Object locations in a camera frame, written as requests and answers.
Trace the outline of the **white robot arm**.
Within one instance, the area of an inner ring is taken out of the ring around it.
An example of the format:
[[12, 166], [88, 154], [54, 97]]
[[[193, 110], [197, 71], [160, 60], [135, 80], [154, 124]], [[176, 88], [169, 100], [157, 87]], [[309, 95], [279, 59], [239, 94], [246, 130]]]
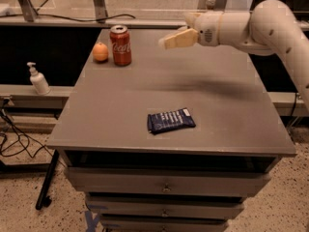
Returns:
[[185, 22], [159, 45], [165, 49], [228, 45], [249, 54], [275, 54], [309, 108], [309, 40], [286, 4], [266, 0], [251, 12], [189, 13]]

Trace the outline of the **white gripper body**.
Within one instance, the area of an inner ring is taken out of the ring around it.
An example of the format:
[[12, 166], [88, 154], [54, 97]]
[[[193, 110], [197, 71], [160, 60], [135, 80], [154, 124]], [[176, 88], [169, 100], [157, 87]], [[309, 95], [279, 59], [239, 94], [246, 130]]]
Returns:
[[222, 12], [208, 11], [200, 14], [194, 23], [194, 28], [199, 33], [198, 43], [202, 46], [219, 45], [219, 24]]

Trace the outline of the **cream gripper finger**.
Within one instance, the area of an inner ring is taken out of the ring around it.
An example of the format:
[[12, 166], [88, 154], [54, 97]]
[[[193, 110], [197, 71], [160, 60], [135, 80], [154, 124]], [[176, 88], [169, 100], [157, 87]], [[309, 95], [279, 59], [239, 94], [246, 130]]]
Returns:
[[199, 34], [195, 29], [178, 30], [158, 41], [158, 45], [164, 49], [190, 47], [198, 42]]
[[200, 17], [202, 15], [203, 15], [202, 13], [186, 13], [184, 15], [184, 20], [188, 27], [200, 28], [201, 27]]

